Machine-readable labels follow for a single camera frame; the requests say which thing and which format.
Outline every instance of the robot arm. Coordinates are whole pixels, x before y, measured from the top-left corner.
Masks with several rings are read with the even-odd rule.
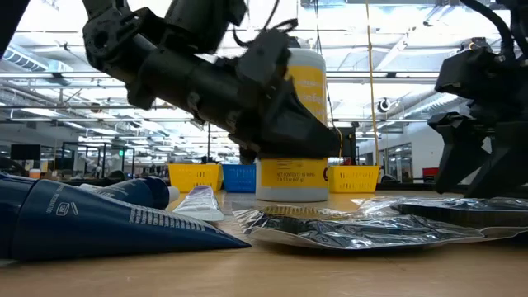
[[[83,2],[88,60],[125,83],[130,104],[148,109],[155,98],[170,102],[227,130],[247,161],[349,151],[284,79],[290,52],[281,29],[261,31],[235,59],[212,64],[196,56],[216,52],[228,25],[240,25],[243,0],[173,0],[164,18],[146,7],[132,12],[126,0]]]
[[[491,198],[528,182],[528,4],[497,0],[511,11],[508,28],[480,2],[461,2],[497,27],[501,53],[477,46],[446,59],[441,66],[435,89],[470,99],[470,116],[449,112],[428,121],[445,143],[435,187],[446,192],[480,168],[465,196]],[[514,54],[514,40],[523,53],[520,58]],[[491,141],[491,153],[482,148],[486,138]]]

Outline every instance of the yellow cable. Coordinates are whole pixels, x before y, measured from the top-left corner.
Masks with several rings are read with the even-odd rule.
[[[343,133],[341,133],[341,131],[338,128],[336,128],[335,124],[333,128],[337,130],[337,132],[339,133],[339,162],[341,162],[341,155],[343,151]]]
[[[378,127],[376,126],[376,113],[374,111],[374,76],[372,65],[372,43],[370,42],[370,14],[369,0],[365,0],[366,6],[366,34],[369,38],[369,68],[370,68],[370,111],[372,113],[372,127],[374,127],[374,144],[376,149],[376,165],[380,164],[380,149],[378,145]]]

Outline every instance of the cable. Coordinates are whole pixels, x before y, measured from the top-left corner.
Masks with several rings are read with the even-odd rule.
[[[270,25],[271,19],[276,13],[277,8],[279,7],[279,2],[281,0],[275,0],[275,4],[273,5],[273,8],[271,9],[270,16],[267,18],[266,24],[264,24],[264,27],[262,27],[261,31],[266,31],[267,27]],[[297,26],[299,25],[299,21],[296,18],[289,19],[286,21],[282,21],[272,27],[272,29],[279,29],[282,26],[288,26],[284,30],[282,30],[283,33],[288,33],[293,31]],[[253,40],[250,41],[241,41],[240,38],[238,38],[237,31],[233,28],[233,39],[240,47],[249,47]]]
[[[271,9],[270,16],[267,18],[266,23],[264,24],[264,27],[262,27],[263,30],[267,29],[267,27],[270,25],[271,19],[275,15],[275,12],[277,11],[277,8],[279,7],[279,2],[281,0],[275,0],[275,4],[273,4],[273,8]]]
[[[366,34],[369,40],[369,72],[370,72],[370,112],[372,113],[372,127],[374,128],[374,145],[376,149],[376,165],[380,164],[380,147],[378,145],[378,127],[376,126],[376,113],[374,111],[374,66],[372,64],[372,43],[370,42],[370,13],[369,0],[365,0],[366,7]]]
[[[525,35],[522,32],[521,29],[521,18],[519,17],[519,11],[516,8],[510,9],[510,27],[511,27],[511,33],[513,34],[513,38],[515,38],[515,41],[519,45],[519,48],[521,49],[522,53],[527,56],[528,55],[528,41],[526,41]]]
[[[465,6],[473,9],[480,13],[483,17],[486,17],[492,22],[498,29],[498,33],[501,35],[501,54],[504,55],[506,60],[515,60],[515,53],[513,52],[513,39],[512,32],[506,23],[498,16],[493,10],[487,8],[482,3],[476,0],[460,0]]]

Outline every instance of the yellow basket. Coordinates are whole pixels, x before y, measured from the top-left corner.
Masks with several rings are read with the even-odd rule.
[[[332,193],[373,193],[380,166],[331,166],[328,187]]]
[[[213,191],[222,186],[222,167],[215,164],[169,164],[171,186],[180,192],[190,192],[195,186],[210,186]]]

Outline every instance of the desk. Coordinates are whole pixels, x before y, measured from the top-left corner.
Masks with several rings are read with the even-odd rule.
[[[329,202],[310,205],[354,210],[357,205],[350,199],[362,197],[334,195]],[[252,248],[11,264],[0,267],[0,296],[524,297],[528,292],[528,244],[501,241],[338,254],[276,246],[245,238],[230,214],[233,202],[266,202],[240,194],[219,194],[219,199],[228,215],[219,227]]]

